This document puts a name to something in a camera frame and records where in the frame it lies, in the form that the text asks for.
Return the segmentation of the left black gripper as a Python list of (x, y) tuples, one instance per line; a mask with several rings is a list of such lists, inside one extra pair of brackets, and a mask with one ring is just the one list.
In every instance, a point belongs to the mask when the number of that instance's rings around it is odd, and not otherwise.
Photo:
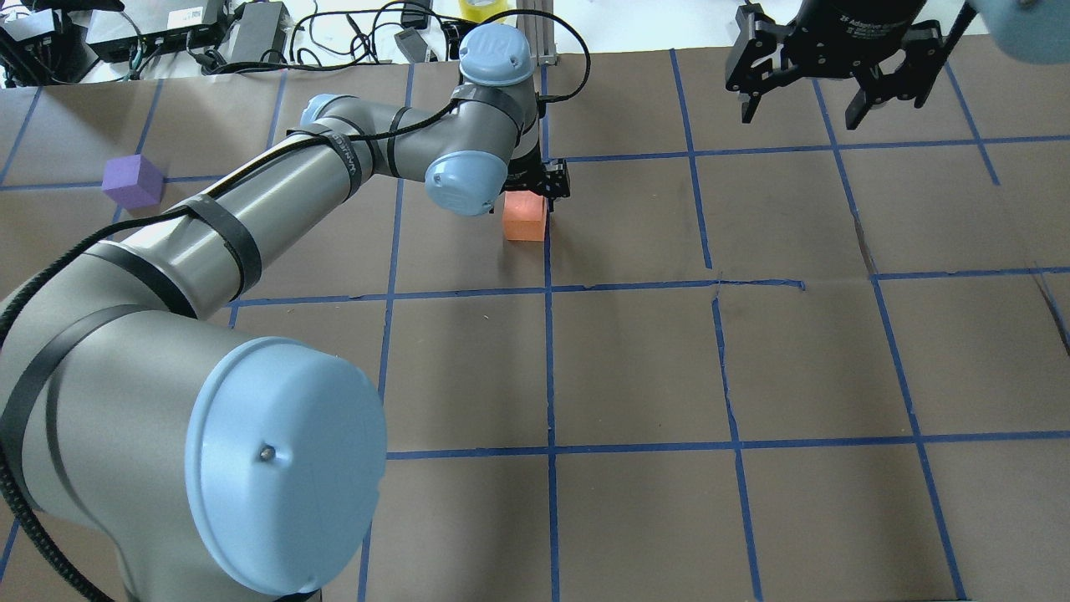
[(568, 163), (565, 159), (542, 161), (538, 154), (528, 154), (508, 163), (503, 192), (528, 191), (542, 196), (548, 212), (554, 213), (559, 199), (572, 195)]

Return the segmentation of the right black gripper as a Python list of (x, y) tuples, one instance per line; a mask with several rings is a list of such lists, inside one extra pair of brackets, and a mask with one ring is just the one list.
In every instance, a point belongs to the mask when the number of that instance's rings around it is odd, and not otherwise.
[(859, 91), (844, 111), (856, 130), (871, 109), (901, 93), (929, 92), (968, 28), (963, 3), (949, 31), (921, 22), (924, 1), (802, 1), (777, 24), (756, 1), (735, 12), (739, 29), (727, 58), (727, 90), (739, 93), (749, 125), (765, 93), (799, 79), (855, 79)]

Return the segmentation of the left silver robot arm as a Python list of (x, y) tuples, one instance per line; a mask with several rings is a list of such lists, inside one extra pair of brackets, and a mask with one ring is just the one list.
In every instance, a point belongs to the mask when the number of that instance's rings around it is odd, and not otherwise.
[(102, 587), (42, 518), (114, 549), (125, 601), (306, 601), (360, 555), (387, 462), (358, 366), (211, 322), (374, 179), (456, 216), (546, 188), (523, 31), (459, 44), (439, 110), (319, 94), (259, 156), (155, 216), (75, 243), (3, 300), (3, 501), (85, 601)]

